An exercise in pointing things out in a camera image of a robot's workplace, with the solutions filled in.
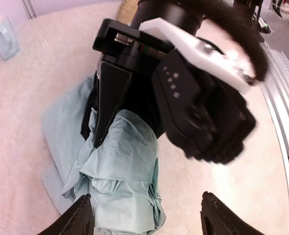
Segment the triangular finger of the black right gripper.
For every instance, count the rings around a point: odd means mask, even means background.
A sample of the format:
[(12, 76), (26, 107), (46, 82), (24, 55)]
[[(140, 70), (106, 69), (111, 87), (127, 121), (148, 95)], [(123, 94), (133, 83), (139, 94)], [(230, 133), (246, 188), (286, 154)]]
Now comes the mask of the triangular finger of the black right gripper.
[(106, 61), (99, 62), (97, 74), (98, 110), (94, 147), (99, 147), (104, 141), (133, 79), (132, 72)]

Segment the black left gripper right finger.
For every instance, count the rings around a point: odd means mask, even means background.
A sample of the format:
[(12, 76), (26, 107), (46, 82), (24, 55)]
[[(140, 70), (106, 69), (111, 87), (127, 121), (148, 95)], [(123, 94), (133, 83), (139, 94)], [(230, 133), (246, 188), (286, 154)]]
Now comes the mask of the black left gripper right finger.
[(201, 227), (204, 235), (260, 235), (215, 194), (204, 192), (201, 202)]

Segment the black left gripper triangular left finger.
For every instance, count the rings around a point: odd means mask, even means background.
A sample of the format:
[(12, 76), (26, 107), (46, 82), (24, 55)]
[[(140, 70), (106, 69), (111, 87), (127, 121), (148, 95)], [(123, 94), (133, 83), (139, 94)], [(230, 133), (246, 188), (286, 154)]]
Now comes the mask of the black left gripper triangular left finger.
[(94, 235), (91, 195), (82, 195), (53, 224), (38, 235)]

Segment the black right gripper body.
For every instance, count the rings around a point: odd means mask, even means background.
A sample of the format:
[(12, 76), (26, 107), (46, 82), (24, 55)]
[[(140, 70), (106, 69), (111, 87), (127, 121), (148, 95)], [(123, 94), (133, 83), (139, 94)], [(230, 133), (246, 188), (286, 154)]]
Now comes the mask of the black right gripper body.
[(104, 19), (92, 48), (101, 52), (101, 58), (108, 62), (151, 76), (174, 46), (126, 24)]

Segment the mint green black umbrella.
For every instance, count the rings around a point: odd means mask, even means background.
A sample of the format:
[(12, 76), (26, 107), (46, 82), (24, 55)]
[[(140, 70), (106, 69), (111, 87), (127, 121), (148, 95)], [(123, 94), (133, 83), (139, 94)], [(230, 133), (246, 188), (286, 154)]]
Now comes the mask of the mint green black umbrella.
[(42, 176), (59, 213), (91, 195), (95, 227), (105, 235), (151, 235), (166, 215), (158, 193), (158, 145), (152, 129), (128, 110), (119, 111), (104, 142), (94, 147), (97, 112), (81, 124), (94, 78), (65, 93), (44, 113), (42, 130), (53, 164)]

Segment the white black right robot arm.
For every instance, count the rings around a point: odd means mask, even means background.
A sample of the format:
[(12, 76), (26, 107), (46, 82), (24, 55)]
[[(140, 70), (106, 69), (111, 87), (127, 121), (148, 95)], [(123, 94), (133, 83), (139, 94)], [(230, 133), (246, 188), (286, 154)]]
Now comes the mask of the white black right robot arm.
[[(245, 51), (241, 68), (196, 36), (209, 18)], [(241, 146), (256, 125), (242, 94), (266, 78), (268, 60), (251, 17), (220, 0), (140, 0), (129, 24), (103, 20), (93, 49), (100, 146), (121, 108), (188, 153)]]

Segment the woven bamboo tray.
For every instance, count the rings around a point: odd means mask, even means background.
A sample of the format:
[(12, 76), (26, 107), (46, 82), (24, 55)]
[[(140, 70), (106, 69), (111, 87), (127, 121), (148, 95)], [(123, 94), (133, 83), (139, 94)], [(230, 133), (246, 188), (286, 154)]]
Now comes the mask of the woven bamboo tray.
[(137, 11), (138, 0), (123, 0), (120, 4), (116, 20), (123, 24), (130, 24)]

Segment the light blue ceramic mug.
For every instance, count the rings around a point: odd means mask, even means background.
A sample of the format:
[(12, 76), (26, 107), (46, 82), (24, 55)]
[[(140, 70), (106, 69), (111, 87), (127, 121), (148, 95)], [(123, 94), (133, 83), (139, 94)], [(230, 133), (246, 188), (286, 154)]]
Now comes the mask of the light blue ceramic mug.
[(19, 41), (6, 15), (0, 16), (0, 57), (8, 60), (20, 50)]

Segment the grey aluminium left post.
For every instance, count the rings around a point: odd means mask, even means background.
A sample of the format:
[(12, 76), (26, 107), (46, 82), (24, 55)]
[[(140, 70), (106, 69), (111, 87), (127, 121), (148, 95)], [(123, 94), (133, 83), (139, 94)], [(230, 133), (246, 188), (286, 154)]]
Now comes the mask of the grey aluminium left post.
[(27, 18), (28, 19), (36, 18), (37, 13), (33, 6), (32, 0), (21, 0), (21, 2), (22, 2)]

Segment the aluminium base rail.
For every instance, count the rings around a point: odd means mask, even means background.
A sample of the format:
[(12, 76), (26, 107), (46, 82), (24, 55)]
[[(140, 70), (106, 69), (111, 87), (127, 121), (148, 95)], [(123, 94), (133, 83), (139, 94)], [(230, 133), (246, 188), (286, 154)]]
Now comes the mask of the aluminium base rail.
[(282, 51), (266, 47), (269, 70), (260, 85), (279, 141), (289, 195), (289, 60)]

